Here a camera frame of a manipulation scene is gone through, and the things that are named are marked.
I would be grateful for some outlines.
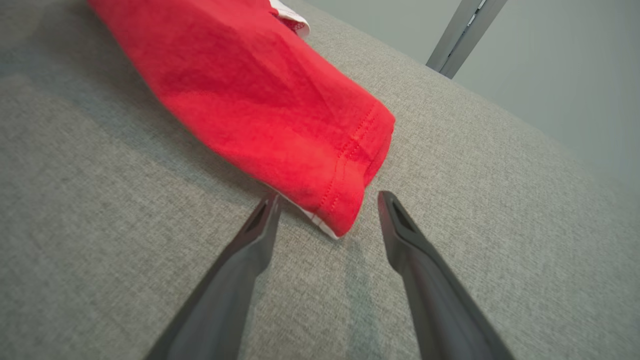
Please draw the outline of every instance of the red fabric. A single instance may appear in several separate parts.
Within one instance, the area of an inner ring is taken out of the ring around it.
[[[213,151],[337,236],[393,115],[274,17],[268,0],[89,0],[160,101]]]

